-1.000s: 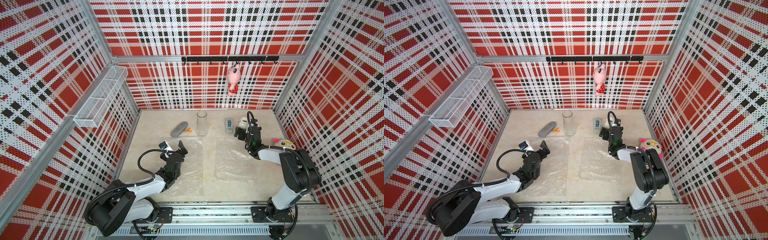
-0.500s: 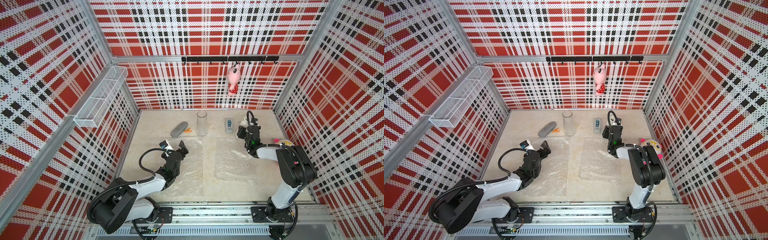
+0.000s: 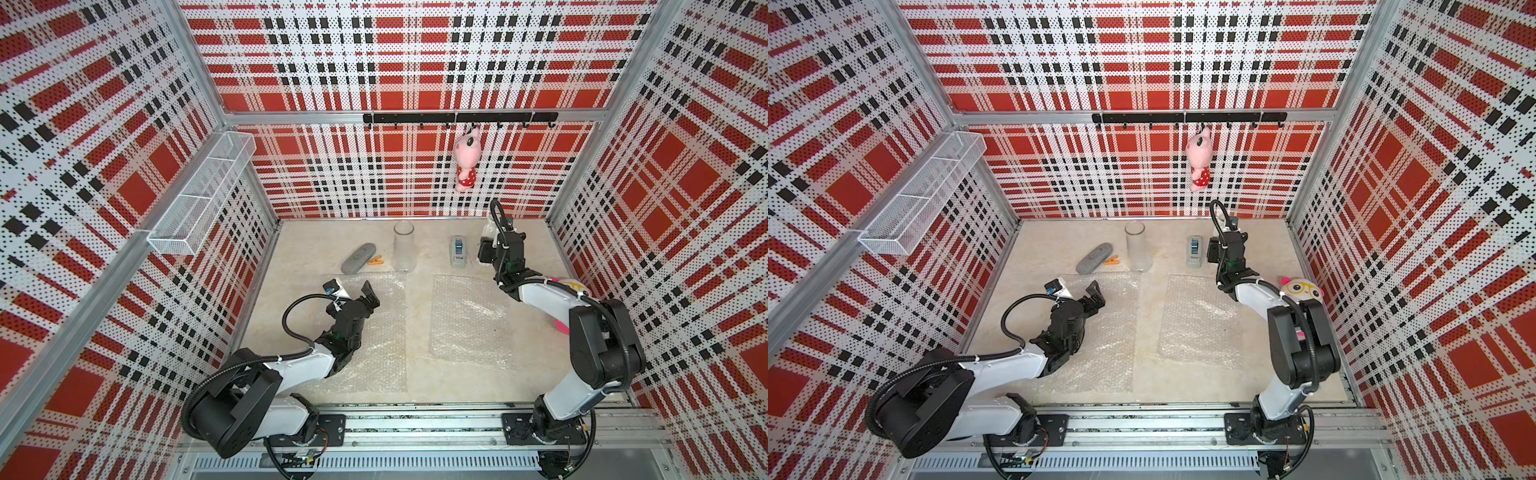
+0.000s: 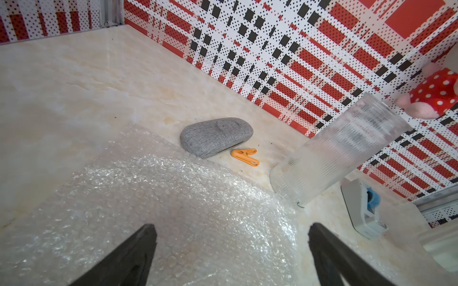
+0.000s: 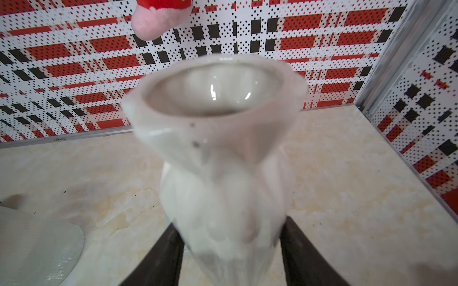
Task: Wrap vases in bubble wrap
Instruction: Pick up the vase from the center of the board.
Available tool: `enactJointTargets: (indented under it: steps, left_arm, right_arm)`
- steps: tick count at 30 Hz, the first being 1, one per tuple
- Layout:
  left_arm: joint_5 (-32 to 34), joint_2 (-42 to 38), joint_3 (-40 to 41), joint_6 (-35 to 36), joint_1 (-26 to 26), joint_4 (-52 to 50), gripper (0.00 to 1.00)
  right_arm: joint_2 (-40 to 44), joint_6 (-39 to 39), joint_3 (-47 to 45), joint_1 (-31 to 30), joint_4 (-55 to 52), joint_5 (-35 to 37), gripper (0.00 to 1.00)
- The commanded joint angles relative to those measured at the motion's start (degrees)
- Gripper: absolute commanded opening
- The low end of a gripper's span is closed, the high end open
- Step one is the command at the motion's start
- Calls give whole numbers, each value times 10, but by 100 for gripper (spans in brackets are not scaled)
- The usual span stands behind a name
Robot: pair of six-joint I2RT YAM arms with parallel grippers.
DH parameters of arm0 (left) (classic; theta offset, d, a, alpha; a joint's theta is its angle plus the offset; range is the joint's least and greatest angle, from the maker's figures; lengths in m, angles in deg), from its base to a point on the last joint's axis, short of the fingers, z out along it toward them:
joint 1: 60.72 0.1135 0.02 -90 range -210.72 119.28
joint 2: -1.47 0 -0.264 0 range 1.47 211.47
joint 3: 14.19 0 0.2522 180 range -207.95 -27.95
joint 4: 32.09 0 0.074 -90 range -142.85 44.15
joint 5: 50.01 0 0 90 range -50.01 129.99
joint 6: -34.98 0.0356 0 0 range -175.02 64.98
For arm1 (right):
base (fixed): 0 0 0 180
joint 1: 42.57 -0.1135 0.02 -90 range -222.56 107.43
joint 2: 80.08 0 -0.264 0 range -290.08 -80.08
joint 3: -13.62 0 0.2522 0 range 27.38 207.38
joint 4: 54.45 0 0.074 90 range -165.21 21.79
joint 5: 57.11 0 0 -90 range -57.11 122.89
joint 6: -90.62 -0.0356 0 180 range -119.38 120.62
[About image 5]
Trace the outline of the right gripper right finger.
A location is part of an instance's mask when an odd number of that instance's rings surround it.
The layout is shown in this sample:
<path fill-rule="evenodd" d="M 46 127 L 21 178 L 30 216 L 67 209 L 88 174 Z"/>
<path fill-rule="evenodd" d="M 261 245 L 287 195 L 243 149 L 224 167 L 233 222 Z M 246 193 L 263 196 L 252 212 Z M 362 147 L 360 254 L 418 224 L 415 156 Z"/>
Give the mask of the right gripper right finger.
<path fill-rule="evenodd" d="M 280 235 L 288 286 L 349 286 L 288 216 Z"/>

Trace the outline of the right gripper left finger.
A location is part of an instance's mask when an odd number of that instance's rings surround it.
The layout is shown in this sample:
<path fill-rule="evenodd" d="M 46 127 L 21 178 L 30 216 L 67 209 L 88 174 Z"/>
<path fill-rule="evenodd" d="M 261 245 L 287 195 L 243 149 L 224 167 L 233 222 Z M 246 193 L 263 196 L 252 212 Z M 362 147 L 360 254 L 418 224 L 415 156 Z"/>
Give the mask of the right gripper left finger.
<path fill-rule="evenodd" d="M 140 264 L 120 283 L 121 286 L 179 285 L 184 242 L 170 224 Z"/>

